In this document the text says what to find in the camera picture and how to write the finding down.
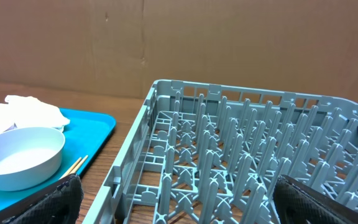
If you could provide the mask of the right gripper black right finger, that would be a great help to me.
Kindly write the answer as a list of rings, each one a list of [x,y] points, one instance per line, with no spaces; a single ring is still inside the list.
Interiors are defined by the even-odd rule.
[[[273,202],[281,223],[358,224],[358,213],[287,176],[278,176]]]

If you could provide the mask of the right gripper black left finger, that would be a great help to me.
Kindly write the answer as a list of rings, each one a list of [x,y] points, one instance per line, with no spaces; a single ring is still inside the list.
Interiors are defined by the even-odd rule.
[[[80,176],[70,174],[0,211],[0,224],[71,224],[84,197]]]

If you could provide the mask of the white grey bowl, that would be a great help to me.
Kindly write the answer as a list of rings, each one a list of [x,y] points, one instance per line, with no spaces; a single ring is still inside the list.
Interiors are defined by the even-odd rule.
[[[62,164],[65,136],[54,128],[19,128],[0,134],[0,191],[18,191],[50,178]]]

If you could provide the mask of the white napkin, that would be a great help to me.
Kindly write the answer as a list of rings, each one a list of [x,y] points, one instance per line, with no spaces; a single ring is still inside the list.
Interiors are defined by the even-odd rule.
[[[33,96],[7,95],[5,102],[17,128],[46,127],[62,132],[70,124],[57,106]]]

